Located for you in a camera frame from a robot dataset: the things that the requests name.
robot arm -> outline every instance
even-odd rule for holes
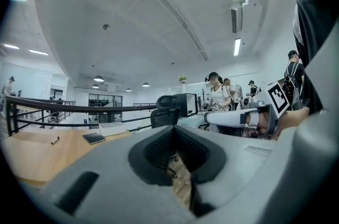
[[[267,112],[269,118],[265,135],[271,136],[278,127],[280,116],[288,106],[288,100],[282,88],[278,82],[274,82],[254,97],[243,99],[241,110],[206,113],[205,121],[218,126],[256,129],[259,123],[259,113]],[[249,123],[246,123],[248,114],[251,119]]]

table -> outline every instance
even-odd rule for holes
[[[178,125],[183,125],[183,126],[190,126],[194,128],[198,128],[201,124],[205,122],[204,116],[199,112],[196,115],[192,115],[187,118],[181,118],[178,119]]]
[[[18,181],[41,187],[93,148],[132,135],[127,131],[90,145],[82,135],[93,132],[98,130],[21,130],[2,141],[1,147]],[[60,139],[52,145],[57,137]]]

black notebook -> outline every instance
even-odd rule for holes
[[[84,139],[86,139],[86,141],[89,144],[95,144],[101,141],[105,141],[106,139],[99,133],[88,133],[86,135],[83,135]]]

black bag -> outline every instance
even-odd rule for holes
[[[296,62],[293,65],[291,72],[289,72],[288,67],[287,67],[285,71],[284,85],[282,87],[287,97],[287,100],[290,103],[292,110],[299,110],[302,108],[299,86],[298,86],[298,82],[295,77],[298,65],[299,63]]]

white ceiling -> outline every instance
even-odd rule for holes
[[[34,0],[11,1],[7,9],[4,22],[1,27],[0,42],[18,46],[19,50],[10,49],[0,44],[0,52],[3,56],[55,62],[46,40],[44,38]],[[29,52],[29,49],[47,52],[49,56],[37,55]]]
[[[241,46],[241,60],[259,51],[279,29],[272,20],[279,18],[286,5],[286,0],[274,0],[275,7],[272,0],[252,1],[261,4],[263,12],[257,20],[257,33]],[[173,68],[181,75],[186,67],[208,67],[216,60],[225,65],[236,62],[234,40],[239,35],[232,33],[230,17],[234,2],[28,0],[13,8],[15,17],[6,26],[4,40],[53,53],[75,86],[89,88],[93,77],[100,74],[116,83],[118,90],[130,87],[137,92],[143,82],[155,83],[157,79],[159,86],[159,72],[166,78]],[[104,24],[109,24],[109,31],[103,30]]]

